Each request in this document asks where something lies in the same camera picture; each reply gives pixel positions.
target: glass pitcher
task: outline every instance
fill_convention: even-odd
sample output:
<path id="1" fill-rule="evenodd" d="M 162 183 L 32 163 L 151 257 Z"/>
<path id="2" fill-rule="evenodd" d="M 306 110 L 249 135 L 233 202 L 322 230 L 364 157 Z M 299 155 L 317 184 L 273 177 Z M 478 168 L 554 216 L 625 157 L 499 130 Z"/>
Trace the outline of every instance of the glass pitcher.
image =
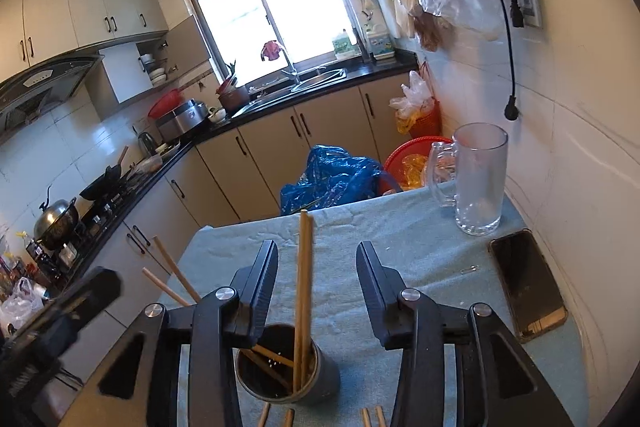
<path id="1" fill-rule="evenodd" d="M 455 206 L 456 223 L 463 232 L 484 235 L 500 224 L 508 141 L 508 134 L 497 125 L 468 123 L 453 133 L 452 144 L 436 142 L 431 147 L 429 188 L 441 206 Z M 454 196 L 441 190 L 442 179 L 454 180 Z"/>

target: pot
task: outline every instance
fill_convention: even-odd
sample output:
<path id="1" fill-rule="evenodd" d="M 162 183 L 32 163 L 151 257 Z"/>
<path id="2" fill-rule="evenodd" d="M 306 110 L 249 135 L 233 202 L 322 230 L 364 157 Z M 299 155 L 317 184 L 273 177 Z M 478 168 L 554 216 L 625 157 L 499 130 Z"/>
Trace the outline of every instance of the pot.
<path id="1" fill-rule="evenodd" d="M 73 234 L 78 225 L 79 215 L 76 209 L 76 198 L 71 201 L 58 200 L 49 206 L 49 188 L 47 202 L 41 204 L 42 215 L 33 227 L 33 237 L 47 250 L 61 248 Z"/>

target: frying pan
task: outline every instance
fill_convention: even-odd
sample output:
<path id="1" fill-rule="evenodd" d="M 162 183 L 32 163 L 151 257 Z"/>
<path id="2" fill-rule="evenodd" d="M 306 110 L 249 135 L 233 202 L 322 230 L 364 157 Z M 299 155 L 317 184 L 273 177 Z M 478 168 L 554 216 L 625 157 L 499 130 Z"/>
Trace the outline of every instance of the frying pan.
<path id="1" fill-rule="evenodd" d="M 103 197 L 105 194 L 111 192 L 118 183 L 120 182 L 120 178 L 122 176 L 122 160 L 124 160 L 124 156 L 129 150 L 129 146 L 125 146 L 120 153 L 120 158 L 118 158 L 118 163 L 113 167 L 109 166 L 105 169 L 104 174 L 95 179 L 85 190 L 80 192 L 80 197 L 84 198 L 87 201 L 95 201 Z"/>

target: wall tile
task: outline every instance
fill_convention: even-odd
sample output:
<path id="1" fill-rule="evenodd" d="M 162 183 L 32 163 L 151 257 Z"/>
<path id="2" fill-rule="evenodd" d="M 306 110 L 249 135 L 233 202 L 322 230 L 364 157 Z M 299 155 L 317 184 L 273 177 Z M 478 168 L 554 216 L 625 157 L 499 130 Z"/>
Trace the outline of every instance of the wall tile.
<path id="1" fill-rule="evenodd" d="M 607 360 L 610 407 L 640 358 L 640 165 L 561 105 L 555 111 L 551 186 L 536 226 L 604 337 L 594 356 Z"/>

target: table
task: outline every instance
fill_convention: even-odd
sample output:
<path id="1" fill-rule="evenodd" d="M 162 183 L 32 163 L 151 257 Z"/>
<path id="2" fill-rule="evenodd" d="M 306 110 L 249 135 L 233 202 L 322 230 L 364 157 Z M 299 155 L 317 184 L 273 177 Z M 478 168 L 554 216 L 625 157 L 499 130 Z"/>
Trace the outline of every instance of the table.
<path id="1" fill-rule="evenodd" d="M 385 351 L 373 336 L 355 269 L 360 241 L 371 241 L 383 266 L 396 268 L 407 286 L 434 301 L 469 308 L 486 302 L 512 328 L 510 313 L 487 243 L 525 227 L 505 197 L 498 230 L 473 237 L 455 225 L 452 208 L 440 208 L 428 188 L 315 210 L 312 337 L 340 367 L 338 396 L 312 409 L 296 409 L 296 425 L 360 427 L 359 411 L 383 406 L 387 422 L 398 385 L 401 351 Z M 275 217 L 221 229 L 205 227 L 193 237 L 179 266 L 194 288 L 206 295 L 228 285 L 242 266 L 253 263 L 264 239 L 278 245 L 278 275 L 267 324 L 293 324 L 298 216 Z M 175 276 L 169 286 L 190 300 Z M 175 303 L 167 296 L 162 302 Z M 580 335 L 573 317 L 562 327 L 524 345 L 558 395 L 574 425 L 587 425 L 588 395 Z M 452 346 L 446 348 L 445 425 L 455 426 L 456 384 Z M 186 413 L 188 348 L 184 349 L 178 407 Z M 256 425 L 262 403 L 238 383 L 242 420 Z M 268 426 L 282 425 L 286 407 L 272 407 Z"/>

